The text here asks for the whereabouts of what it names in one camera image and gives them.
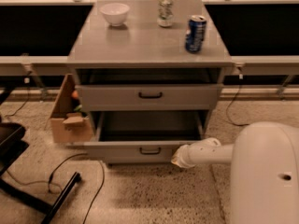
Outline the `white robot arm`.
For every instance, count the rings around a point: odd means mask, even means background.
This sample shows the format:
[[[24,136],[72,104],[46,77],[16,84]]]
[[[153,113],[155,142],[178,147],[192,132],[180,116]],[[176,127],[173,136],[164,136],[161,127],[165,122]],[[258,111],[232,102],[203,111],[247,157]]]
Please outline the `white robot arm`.
[[[299,224],[298,128],[256,122],[231,145],[216,138],[183,145],[171,162],[231,165],[230,224]]]

